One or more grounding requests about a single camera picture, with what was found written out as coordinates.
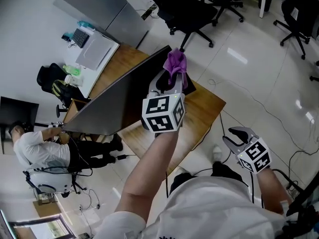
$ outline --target keyboard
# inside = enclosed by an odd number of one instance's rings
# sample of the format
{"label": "keyboard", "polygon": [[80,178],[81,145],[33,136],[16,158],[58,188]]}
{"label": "keyboard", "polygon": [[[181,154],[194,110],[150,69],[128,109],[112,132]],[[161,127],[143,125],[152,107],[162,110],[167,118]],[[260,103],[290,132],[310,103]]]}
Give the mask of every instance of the keyboard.
{"label": "keyboard", "polygon": [[73,36],[72,36],[72,40],[76,43],[76,45],[78,45],[80,48],[83,48],[85,42],[87,41],[87,39],[89,38],[89,35],[83,31],[81,31],[80,29],[76,29]]}

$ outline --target white wall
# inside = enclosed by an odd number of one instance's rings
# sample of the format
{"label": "white wall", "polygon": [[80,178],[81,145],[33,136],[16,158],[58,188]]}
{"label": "white wall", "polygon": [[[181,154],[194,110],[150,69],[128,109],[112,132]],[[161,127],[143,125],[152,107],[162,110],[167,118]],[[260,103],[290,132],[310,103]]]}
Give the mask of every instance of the white wall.
{"label": "white wall", "polygon": [[61,102],[36,82],[42,65],[63,63],[65,32],[76,20],[54,0],[0,0],[0,96],[39,104],[37,122],[57,121]]}
{"label": "white wall", "polygon": [[[42,65],[63,63],[65,32],[76,20],[52,5],[54,0],[0,0],[0,96],[39,104],[37,122],[57,121],[60,101],[36,82]],[[0,154],[0,208],[11,221],[37,218],[33,191],[25,181],[10,143]]]}

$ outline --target white laptop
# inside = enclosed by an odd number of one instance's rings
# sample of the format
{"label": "white laptop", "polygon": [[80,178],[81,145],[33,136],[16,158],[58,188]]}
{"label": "white laptop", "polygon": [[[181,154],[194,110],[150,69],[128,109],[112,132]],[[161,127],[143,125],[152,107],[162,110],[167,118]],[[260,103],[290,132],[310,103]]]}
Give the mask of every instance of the white laptop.
{"label": "white laptop", "polygon": [[99,32],[94,32],[86,41],[75,62],[95,71],[113,45],[113,41]]}

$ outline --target seated person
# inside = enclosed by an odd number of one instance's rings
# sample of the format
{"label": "seated person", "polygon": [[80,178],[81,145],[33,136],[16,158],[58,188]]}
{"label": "seated person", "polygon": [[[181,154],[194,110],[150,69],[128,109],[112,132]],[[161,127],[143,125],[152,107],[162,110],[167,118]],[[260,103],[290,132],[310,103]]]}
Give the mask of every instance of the seated person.
{"label": "seated person", "polygon": [[70,172],[86,168],[104,167],[115,163],[115,157],[110,155],[113,150],[123,150],[121,138],[115,134],[108,143],[94,141],[80,141],[75,143],[70,140],[68,144],[58,144],[46,141],[61,133],[60,127],[50,127],[38,132],[25,132],[22,123],[16,121],[9,128],[13,140],[13,150],[19,162],[28,168],[31,164],[44,162],[49,159],[63,160]]}

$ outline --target desk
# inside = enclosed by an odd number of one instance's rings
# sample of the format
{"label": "desk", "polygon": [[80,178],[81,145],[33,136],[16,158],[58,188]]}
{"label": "desk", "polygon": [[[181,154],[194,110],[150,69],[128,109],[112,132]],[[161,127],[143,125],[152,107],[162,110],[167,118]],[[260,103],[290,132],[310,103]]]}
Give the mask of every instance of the desk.
{"label": "desk", "polygon": [[[90,98],[95,98],[110,84],[121,77],[123,74],[131,70],[134,66],[148,57],[128,45],[121,45],[115,52],[110,62],[106,65],[99,79],[93,87]],[[183,121],[183,127],[179,131],[177,147],[172,160],[168,167],[170,174],[189,154],[189,152],[199,143],[209,130],[212,123],[215,121],[225,102],[219,97],[193,82],[196,91],[185,97],[186,114]],[[67,118],[72,116],[71,111],[76,111],[70,106],[70,112],[67,113]],[[128,147],[141,158],[147,148],[154,140],[154,134],[150,133],[142,127],[141,121],[121,130],[119,132],[122,140]]]}
{"label": "desk", "polygon": [[[88,30],[85,27],[80,27],[80,29],[86,32],[90,36],[93,34],[92,31]],[[113,54],[116,52],[118,48],[119,48],[119,44],[113,42],[113,46],[110,48],[110,50],[107,52],[105,57],[102,59],[101,63],[96,68],[96,70],[91,70],[91,69],[82,67],[81,74],[80,76],[77,76],[77,78],[80,78],[83,80],[83,84],[81,87],[79,87],[79,90],[81,91],[82,95],[85,98],[89,97],[89,94],[91,93],[91,90],[94,87],[94,84],[96,83],[101,73],[103,72],[105,65],[107,65],[107,63],[110,61]],[[77,45],[67,48],[64,53],[64,63],[66,65],[77,67],[77,64],[75,61],[77,60],[81,52],[82,52],[82,49]]]}

